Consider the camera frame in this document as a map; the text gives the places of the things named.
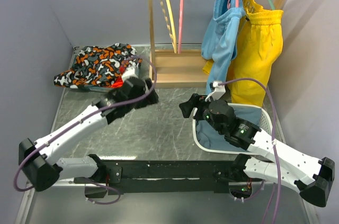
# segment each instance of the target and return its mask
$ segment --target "laundry basket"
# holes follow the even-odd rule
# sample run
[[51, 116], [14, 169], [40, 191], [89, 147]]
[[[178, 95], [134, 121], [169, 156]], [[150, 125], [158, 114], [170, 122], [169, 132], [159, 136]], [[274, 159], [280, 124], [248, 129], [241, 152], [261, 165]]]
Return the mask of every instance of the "laundry basket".
[[[258, 108], [258, 109], [261, 109], [261, 117], [260, 117], [260, 121], [259, 121], [259, 127], [261, 129], [263, 129], [264, 131], [266, 131], [268, 134], [271, 134], [272, 132], [272, 122], [271, 122], [271, 118], [269, 116], [269, 114], [261, 107], [258, 107], [258, 106], [255, 106], [255, 105], [248, 105], [248, 104], [233, 104], [233, 103], [228, 103], [229, 106], [231, 107], [235, 107], [235, 106], [248, 106], [248, 107], [255, 107], [255, 108]], [[195, 115], [195, 113], [197, 112], [197, 109], [194, 109], [193, 111], [193, 116]], [[250, 152], [247, 152], [247, 151], [244, 151], [244, 152], [237, 152], [237, 151], [222, 151], [222, 150], [213, 150], [213, 149], [208, 149], [204, 146], [202, 146], [198, 139], [197, 139], [197, 128], [196, 128], [196, 120], [193, 119], [192, 121], [192, 129], [193, 129], [193, 138], [194, 138], [194, 142], [196, 143], [196, 145], [204, 150], [204, 151], [208, 151], [210, 153], [219, 153], [219, 154], [248, 154], [248, 155], [257, 155], [255, 153], [250, 153]]]

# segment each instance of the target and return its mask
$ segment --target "clothing rack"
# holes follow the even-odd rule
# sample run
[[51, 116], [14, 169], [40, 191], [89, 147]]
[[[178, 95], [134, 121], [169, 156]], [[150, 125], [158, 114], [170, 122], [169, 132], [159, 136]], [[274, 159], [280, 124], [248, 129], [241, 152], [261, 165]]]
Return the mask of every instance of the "clothing rack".
[[[274, 6], [279, 10], [285, 2], [286, 0], [274, 0]], [[185, 49], [180, 54], [174, 53], [174, 50], [156, 50], [153, 27], [153, 0], [148, 0], [148, 9], [150, 59], [157, 69], [157, 87], [205, 87], [208, 75], [202, 71], [206, 60], [201, 57], [201, 50]], [[154, 79], [153, 70], [150, 68], [149, 71], [149, 77]]]

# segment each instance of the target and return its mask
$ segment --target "lavender wall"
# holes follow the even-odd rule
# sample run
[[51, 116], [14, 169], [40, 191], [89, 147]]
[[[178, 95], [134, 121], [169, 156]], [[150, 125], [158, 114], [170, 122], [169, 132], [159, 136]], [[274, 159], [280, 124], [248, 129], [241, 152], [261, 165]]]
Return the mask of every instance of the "lavender wall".
[[[176, 31], [179, 1], [171, 0]], [[257, 0], [267, 5], [266, 0]], [[147, 0], [50, 0], [73, 46], [149, 44]], [[201, 43], [215, 0], [185, 0], [183, 43]], [[159, 0], [153, 0], [157, 43], [170, 43]]]
[[[288, 0], [284, 7], [283, 53], [272, 69], [270, 88], [286, 141], [307, 154], [339, 164], [338, 0]], [[320, 223], [338, 223], [339, 182]]]
[[52, 79], [72, 47], [47, 0], [0, 4], [0, 222], [13, 223], [22, 198], [12, 187], [18, 144], [49, 133], [62, 92]]

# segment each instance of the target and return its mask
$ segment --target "patterned cloth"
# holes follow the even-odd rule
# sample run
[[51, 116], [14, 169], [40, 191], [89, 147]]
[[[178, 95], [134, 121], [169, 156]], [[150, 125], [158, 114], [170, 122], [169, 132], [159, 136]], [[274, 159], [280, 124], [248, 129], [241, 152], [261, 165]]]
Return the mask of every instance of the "patterned cloth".
[[71, 69], [54, 77], [54, 84], [69, 88], [121, 87], [118, 82], [124, 70], [141, 65], [142, 59], [132, 57], [135, 54], [135, 48], [128, 44], [116, 43], [107, 48], [84, 47]]

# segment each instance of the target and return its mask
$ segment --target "yellow garment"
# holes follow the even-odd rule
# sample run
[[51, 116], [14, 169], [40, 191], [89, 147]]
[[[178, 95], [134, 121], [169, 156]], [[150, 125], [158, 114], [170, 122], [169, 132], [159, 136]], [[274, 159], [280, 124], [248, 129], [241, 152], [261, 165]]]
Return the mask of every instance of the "yellow garment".
[[205, 66], [202, 68], [202, 71], [207, 74], [207, 75], [210, 75], [210, 71], [212, 69], [212, 66], [214, 64], [214, 61], [213, 59], [210, 59], [206, 62]]
[[[243, 17], [239, 24], [237, 57], [231, 62], [227, 80], [251, 77], [267, 83], [271, 66], [282, 51], [281, 10], [265, 10], [254, 0], [243, 0], [249, 18]], [[253, 81], [238, 81], [228, 85], [232, 103], [262, 106], [265, 90]]]

